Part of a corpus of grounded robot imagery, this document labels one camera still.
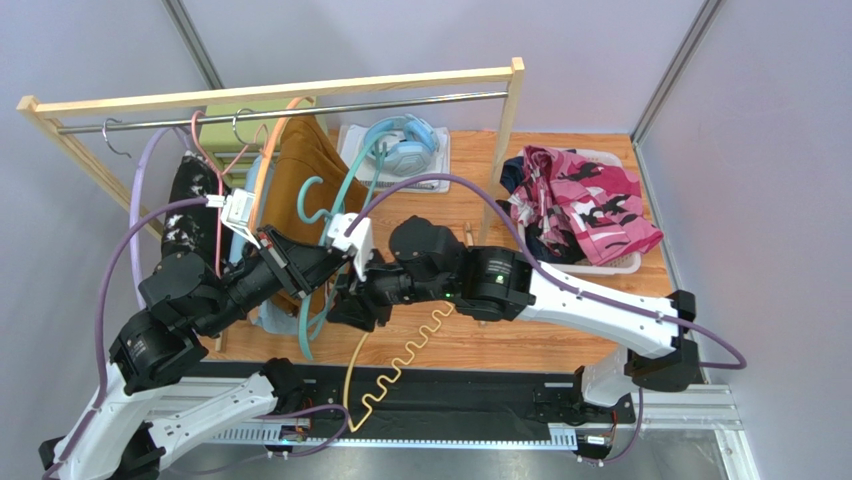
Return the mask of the teal clothes hanger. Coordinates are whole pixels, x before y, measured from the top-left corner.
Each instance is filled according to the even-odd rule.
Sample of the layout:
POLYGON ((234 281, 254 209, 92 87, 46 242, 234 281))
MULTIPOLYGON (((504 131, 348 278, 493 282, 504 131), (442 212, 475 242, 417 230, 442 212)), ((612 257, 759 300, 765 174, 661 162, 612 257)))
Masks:
MULTIPOLYGON (((316 183, 319 183, 320 178, 311 177, 302 185, 299 192, 299 196, 297 198, 297 211, 299 213, 300 218, 302 220, 307 220, 308 224, 316 223, 320 219, 324 221, 324 228, 319 241, 320 246, 324 245, 325 243, 326 235, 329 233, 331 221, 333 220, 334 216, 337 214, 343 214, 345 212, 345 196, 349 192, 352 183, 356 180, 357 170, 367 159, 369 153, 374 154, 375 160, 377 162, 377 167, 375 168, 373 178, 368 183, 367 197, 366 200, 362 203, 362 205, 366 206, 373 199, 380 171, 384 166, 385 159, 388 154, 388 147, 386 143, 383 143, 382 140, 382 138, 385 136, 385 133, 374 133, 365 136, 362 149, 356 156, 353 169, 346 174, 342 186, 338 189, 337 195, 330 210, 320 209, 318 213, 313 214, 311 217, 307 217, 303 208, 303 200, 304 197, 307 195, 308 188, 316 183)), ((323 286, 320 287, 320 293, 322 294, 324 302, 323 307, 319 310, 318 313, 316 313, 315 315, 311 315, 309 306, 302 306, 299 309, 297 332, 298 343, 301 353, 308 361, 314 360, 314 355, 311 350, 311 343, 319 336, 326 321, 327 314, 330 312, 333 305, 333 285, 334 282, 332 280, 329 280, 323 286)))

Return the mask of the yellow clothes hanger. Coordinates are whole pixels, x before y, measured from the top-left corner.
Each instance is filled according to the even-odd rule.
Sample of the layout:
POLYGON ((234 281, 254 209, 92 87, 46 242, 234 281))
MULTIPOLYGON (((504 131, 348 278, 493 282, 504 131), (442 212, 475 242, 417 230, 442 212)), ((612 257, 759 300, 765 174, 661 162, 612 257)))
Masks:
POLYGON ((403 368, 411 365, 411 363, 416 359, 418 352, 425 348, 429 344, 430 339, 441 330, 443 326, 443 321, 449 318, 456 311, 455 306, 449 302, 445 302, 445 306, 445 310, 433 310, 431 312, 431 320, 427 323, 421 324, 418 327, 417 332, 419 337, 415 340, 409 340, 404 344, 404 349, 407 352, 408 356, 405 358, 395 357, 391 360, 389 368, 393 371, 393 375, 389 376, 386 374, 381 374, 376 377, 375 385, 379 389, 380 393, 365 393, 361 397, 360 402, 362 407, 364 408, 364 414, 357 422, 355 422, 351 416, 351 408, 349 407, 352 378, 359 354, 363 346, 365 345, 367 339, 369 338, 370 334, 364 333, 361 336, 348 362, 342 388, 342 405, 350 413, 350 416, 347 420, 347 427, 350 433, 358 432, 365 425, 365 423, 372 416, 375 407, 379 403, 381 403, 388 395, 390 387, 396 384, 401 379, 401 377, 403 376, 403 368))

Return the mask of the dark blue jeans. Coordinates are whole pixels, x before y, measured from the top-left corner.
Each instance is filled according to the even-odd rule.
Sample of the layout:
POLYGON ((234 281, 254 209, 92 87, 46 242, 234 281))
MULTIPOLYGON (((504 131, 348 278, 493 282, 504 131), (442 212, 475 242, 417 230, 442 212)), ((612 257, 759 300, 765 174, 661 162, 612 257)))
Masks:
MULTIPOLYGON (((504 162, 500 185, 506 189, 509 195, 512 195, 523 182, 523 163, 522 156, 516 156, 504 162)), ((557 265, 578 264, 586 259, 586 254, 571 231, 567 231, 567 243, 557 243, 554 250, 544 244, 540 235, 541 229, 537 225, 526 227, 523 234, 527 248, 536 259, 557 265)))

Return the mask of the pink camouflage trousers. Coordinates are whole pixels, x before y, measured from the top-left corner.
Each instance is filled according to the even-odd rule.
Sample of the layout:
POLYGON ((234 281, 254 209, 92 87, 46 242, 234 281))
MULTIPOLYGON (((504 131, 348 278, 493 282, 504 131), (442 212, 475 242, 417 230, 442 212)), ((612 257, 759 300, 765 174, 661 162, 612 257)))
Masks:
POLYGON ((524 159, 524 179, 500 205, 523 234, 537 225, 540 239, 554 250, 567 243, 571 231, 596 266, 633 252, 647 254, 663 240, 644 216, 636 174, 590 161, 574 149, 527 145, 516 156, 524 159))

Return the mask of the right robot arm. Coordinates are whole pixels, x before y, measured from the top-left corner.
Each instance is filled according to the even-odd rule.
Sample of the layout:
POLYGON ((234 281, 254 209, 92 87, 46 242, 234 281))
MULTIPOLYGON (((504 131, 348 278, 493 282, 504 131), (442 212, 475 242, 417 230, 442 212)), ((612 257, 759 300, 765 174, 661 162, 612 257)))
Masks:
POLYGON ((385 325, 396 305, 446 301, 480 321, 537 321, 581 330, 618 343, 603 360, 579 368, 573 399, 612 407, 640 388, 681 392, 699 375, 695 342, 679 322, 695 313, 691 294, 652 298, 582 281, 504 247, 467 247, 453 232, 413 216, 391 235, 393 260, 374 248, 372 226, 354 213, 337 214, 328 241, 351 258, 335 284, 331 323, 364 332, 385 325))

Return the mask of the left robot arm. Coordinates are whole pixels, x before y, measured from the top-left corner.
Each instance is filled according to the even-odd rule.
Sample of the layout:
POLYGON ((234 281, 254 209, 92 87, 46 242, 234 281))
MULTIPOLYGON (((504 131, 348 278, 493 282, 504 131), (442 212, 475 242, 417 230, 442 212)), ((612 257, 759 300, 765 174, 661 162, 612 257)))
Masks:
POLYGON ((291 417, 304 403, 293 364, 267 361, 236 387, 183 412, 149 414, 206 356, 201 338, 222 332, 277 292, 322 286, 348 258, 265 227, 259 251, 217 278, 202 257, 162 259, 140 287, 145 305, 99 354, 99 386, 69 434, 43 442, 48 479, 155 479, 197 445, 245 420, 291 417))

